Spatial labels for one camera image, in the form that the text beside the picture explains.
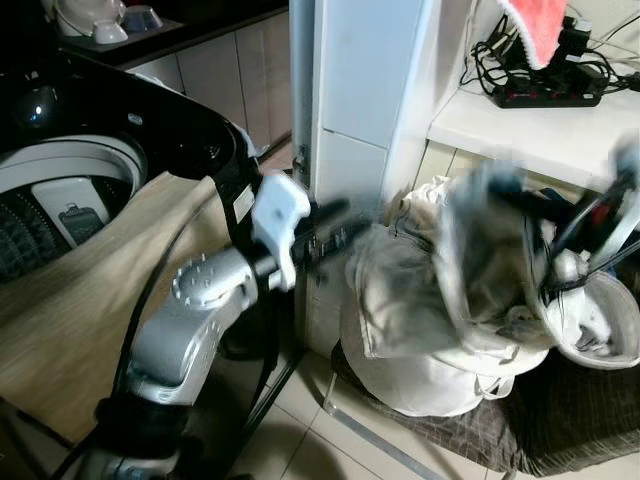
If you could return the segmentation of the black power strip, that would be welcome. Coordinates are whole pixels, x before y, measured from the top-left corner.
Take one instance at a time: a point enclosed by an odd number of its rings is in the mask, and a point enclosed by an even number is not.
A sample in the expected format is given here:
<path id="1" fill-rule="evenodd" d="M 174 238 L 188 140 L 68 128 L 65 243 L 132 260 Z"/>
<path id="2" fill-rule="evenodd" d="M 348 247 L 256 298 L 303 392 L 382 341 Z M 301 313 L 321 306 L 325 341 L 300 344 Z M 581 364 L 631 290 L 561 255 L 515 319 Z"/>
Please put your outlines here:
<path id="1" fill-rule="evenodd" d="M 603 93 L 589 91 L 585 93 L 557 92 L 530 87 L 527 90 L 509 90 L 506 86 L 497 86 L 489 93 L 489 99 L 498 108 L 595 108 L 602 100 Z"/>

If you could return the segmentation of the white kitchen appliance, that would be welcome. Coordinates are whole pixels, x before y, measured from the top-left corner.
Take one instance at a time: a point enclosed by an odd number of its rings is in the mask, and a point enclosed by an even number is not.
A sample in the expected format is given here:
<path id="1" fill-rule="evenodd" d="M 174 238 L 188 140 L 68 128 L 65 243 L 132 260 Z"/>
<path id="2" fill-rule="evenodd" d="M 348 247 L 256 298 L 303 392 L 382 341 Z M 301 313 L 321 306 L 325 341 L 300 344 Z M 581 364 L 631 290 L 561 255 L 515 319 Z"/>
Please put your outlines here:
<path id="1" fill-rule="evenodd" d="M 151 6 L 127 6 L 123 0 L 51 0 L 47 9 L 64 36 L 96 45 L 124 44 L 172 27 Z"/>

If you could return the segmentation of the white cabinet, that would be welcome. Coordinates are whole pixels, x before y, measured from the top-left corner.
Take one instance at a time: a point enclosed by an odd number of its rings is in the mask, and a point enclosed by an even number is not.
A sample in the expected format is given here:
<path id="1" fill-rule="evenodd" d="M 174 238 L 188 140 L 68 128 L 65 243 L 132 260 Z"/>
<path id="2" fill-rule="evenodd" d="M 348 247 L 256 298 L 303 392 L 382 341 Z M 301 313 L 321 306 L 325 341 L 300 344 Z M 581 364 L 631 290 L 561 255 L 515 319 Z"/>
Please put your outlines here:
<path id="1" fill-rule="evenodd" d="M 381 223 L 419 172 L 440 0 L 317 0 L 312 187 Z"/>

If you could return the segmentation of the grey metal door frame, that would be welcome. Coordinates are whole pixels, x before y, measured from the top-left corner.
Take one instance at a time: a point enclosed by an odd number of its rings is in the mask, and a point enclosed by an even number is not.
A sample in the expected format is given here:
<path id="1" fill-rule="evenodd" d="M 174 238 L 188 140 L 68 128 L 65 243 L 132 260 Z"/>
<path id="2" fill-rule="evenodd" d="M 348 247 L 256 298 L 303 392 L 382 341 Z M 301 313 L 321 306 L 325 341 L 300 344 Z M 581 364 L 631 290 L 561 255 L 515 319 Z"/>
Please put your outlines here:
<path id="1" fill-rule="evenodd" d="M 311 191 L 316 0 L 289 0 L 292 175 Z"/>

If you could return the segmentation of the brown checkered mat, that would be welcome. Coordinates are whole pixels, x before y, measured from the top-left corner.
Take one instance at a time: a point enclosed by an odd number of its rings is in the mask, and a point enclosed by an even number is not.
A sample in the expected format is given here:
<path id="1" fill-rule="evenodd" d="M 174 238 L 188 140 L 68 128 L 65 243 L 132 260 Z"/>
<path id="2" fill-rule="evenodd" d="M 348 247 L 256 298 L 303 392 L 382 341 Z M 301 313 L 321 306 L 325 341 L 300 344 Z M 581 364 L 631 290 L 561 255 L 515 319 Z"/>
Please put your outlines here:
<path id="1" fill-rule="evenodd" d="M 454 417 L 410 417 L 376 399 L 357 379 L 343 349 L 332 367 L 375 408 L 412 433 L 506 474 L 547 477 L 640 451 L 640 367 L 595 370 L 550 353 L 517 376 L 507 397 L 485 399 Z"/>

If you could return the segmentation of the white washer tub rim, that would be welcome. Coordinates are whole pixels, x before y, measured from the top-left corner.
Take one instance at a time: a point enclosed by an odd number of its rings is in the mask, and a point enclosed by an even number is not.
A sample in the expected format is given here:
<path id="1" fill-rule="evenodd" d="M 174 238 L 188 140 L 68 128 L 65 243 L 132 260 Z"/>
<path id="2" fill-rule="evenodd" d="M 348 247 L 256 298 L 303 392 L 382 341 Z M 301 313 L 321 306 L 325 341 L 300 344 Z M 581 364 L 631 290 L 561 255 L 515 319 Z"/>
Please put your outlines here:
<path id="1" fill-rule="evenodd" d="M 90 241 L 148 182 L 122 141 L 56 137 L 0 154 L 0 284 Z"/>

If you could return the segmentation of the grey garment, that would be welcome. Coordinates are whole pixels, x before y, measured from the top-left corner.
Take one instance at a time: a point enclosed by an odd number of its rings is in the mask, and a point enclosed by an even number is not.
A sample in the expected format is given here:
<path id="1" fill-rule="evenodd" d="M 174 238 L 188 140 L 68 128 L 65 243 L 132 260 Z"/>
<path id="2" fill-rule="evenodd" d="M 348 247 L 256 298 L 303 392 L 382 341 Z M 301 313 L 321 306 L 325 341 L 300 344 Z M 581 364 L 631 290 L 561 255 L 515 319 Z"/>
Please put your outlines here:
<path id="1" fill-rule="evenodd" d="M 445 308 L 463 343 L 497 347 L 550 335 L 535 307 L 544 260 L 538 197 L 516 166 L 476 166 L 445 187 L 433 255 Z"/>

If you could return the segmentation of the black top-loading washing machine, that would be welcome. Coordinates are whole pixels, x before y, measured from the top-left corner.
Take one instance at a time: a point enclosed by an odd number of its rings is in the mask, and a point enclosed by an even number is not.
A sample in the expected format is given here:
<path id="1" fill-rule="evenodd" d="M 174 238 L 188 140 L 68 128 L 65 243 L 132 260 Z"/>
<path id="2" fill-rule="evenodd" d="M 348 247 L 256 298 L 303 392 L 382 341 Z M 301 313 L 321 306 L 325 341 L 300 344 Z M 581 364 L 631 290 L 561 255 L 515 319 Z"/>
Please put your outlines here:
<path id="1" fill-rule="evenodd" d="M 159 83 L 56 45 L 0 47 L 0 160 L 26 147 L 119 140 L 141 187 L 161 173 L 215 180 L 224 207 L 259 186 L 250 141 L 223 115 Z M 72 251 L 58 216 L 37 206 L 32 180 L 0 173 L 0 285 Z"/>

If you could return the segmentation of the black charger adapter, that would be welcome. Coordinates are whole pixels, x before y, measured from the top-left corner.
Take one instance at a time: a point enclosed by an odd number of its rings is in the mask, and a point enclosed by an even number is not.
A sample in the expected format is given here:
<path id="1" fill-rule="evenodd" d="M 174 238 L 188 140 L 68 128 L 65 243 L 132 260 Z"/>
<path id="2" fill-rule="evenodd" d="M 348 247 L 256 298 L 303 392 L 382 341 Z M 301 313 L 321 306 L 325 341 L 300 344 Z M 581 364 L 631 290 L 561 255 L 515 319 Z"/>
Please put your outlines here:
<path id="1" fill-rule="evenodd" d="M 579 61 L 588 50 L 593 23 L 584 18 L 566 15 L 562 20 L 562 28 L 559 31 L 557 49 L 554 51 L 550 64 L 562 63 L 562 61 Z"/>

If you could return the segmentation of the white plastic basket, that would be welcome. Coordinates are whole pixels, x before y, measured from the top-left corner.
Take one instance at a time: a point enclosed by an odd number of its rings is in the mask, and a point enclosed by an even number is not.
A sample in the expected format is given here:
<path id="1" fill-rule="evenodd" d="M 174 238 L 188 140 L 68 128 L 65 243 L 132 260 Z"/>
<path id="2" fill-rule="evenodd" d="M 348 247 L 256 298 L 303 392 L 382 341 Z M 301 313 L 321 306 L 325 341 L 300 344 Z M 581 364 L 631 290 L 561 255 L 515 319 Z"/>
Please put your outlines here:
<path id="1" fill-rule="evenodd" d="M 577 365 L 598 370 L 639 365 L 639 306 L 611 274 L 595 271 L 584 287 L 559 294 L 545 307 L 543 321 L 559 352 Z"/>

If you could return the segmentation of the pink towel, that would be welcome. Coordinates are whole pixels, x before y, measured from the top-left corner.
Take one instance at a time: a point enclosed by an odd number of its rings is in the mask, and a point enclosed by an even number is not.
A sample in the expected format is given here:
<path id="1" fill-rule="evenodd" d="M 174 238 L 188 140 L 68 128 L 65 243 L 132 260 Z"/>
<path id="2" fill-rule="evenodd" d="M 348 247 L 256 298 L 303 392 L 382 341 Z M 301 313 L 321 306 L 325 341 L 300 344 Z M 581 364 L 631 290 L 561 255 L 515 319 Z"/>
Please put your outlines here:
<path id="1" fill-rule="evenodd" d="M 559 47 L 564 13 L 570 0 L 497 0 L 504 14 L 515 22 L 524 42 L 527 64 L 547 68 Z"/>

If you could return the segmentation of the white cupboard with black top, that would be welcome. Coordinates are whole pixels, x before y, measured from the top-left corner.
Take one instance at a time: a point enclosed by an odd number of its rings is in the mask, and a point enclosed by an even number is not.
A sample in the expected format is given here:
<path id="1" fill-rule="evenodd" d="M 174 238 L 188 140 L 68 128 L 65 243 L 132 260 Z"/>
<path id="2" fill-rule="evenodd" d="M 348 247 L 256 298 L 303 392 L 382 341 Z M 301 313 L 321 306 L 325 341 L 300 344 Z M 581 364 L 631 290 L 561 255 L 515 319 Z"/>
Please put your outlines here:
<path id="1" fill-rule="evenodd" d="M 291 133 L 289 0 L 123 0 L 172 27 L 115 45 L 64 36 L 70 50 L 165 84 L 224 115 L 264 151 Z"/>

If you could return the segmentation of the white laundry bag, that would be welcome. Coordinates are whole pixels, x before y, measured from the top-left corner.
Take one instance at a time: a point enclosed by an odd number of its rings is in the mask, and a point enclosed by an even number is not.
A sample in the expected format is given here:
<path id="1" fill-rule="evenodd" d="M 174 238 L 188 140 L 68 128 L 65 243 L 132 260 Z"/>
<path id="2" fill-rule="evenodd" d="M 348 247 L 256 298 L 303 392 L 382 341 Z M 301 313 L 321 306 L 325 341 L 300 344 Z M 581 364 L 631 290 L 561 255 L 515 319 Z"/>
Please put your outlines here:
<path id="1" fill-rule="evenodd" d="M 485 349 L 462 342 L 433 261 L 436 216 L 453 179 L 435 177 L 404 195 L 389 223 L 362 234 L 346 262 L 340 348 L 372 396 L 411 417 L 462 415 L 507 396 L 553 346 L 550 338 Z"/>

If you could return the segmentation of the beige cloth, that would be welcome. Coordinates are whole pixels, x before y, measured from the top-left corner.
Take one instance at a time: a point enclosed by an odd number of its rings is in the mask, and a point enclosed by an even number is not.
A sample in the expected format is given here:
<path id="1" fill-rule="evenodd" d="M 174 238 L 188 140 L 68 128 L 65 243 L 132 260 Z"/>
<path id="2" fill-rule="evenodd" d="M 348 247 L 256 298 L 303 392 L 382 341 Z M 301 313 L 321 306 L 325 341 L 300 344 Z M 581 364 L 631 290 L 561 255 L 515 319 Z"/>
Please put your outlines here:
<path id="1" fill-rule="evenodd" d="M 90 433 L 137 298 L 179 229 L 145 308 L 152 314 L 180 265 L 230 243 L 210 177 L 160 175 L 86 244 L 0 285 L 0 398 L 69 442 Z"/>

